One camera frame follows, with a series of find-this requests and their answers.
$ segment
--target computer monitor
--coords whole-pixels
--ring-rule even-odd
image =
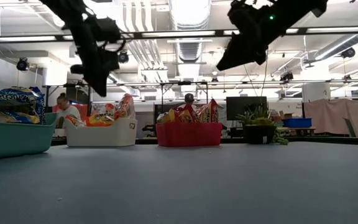
[[[244,114],[248,110],[255,110],[256,107],[267,108],[267,98],[265,96],[231,96],[226,98],[226,116],[228,121],[237,121],[239,114]]]

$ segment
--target table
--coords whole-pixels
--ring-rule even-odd
[[[309,127],[309,128],[288,128],[288,127],[278,127],[279,131],[296,131],[297,136],[307,136],[308,134],[310,136],[314,136],[314,131],[316,130],[315,127]]]
[[[358,223],[358,146],[51,147],[0,160],[0,223]]]

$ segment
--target white shirt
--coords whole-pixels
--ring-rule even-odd
[[[75,106],[69,106],[65,110],[59,110],[57,116],[59,119],[60,117],[66,118],[67,115],[72,115],[76,119],[79,119],[79,120],[81,119],[80,112],[78,111],[78,109]]]

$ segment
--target bin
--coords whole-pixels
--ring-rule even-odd
[[[66,119],[67,146],[120,147],[136,142],[137,120],[119,118],[108,127],[76,127]]]
[[[222,124],[169,122],[157,124],[156,131],[159,146],[218,146],[221,143]]]
[[[310,128],[311,118],[288,118],[284,119],[284,127],[288,128]]]
[[[0,123],[0,159],[45,152],[52,142],[57,114],[45,113],[46,125]]]

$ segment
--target blue box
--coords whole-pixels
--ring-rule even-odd
[[[288,128],[310,128],[311,118],[289,118],[284,119],[284,127]]]

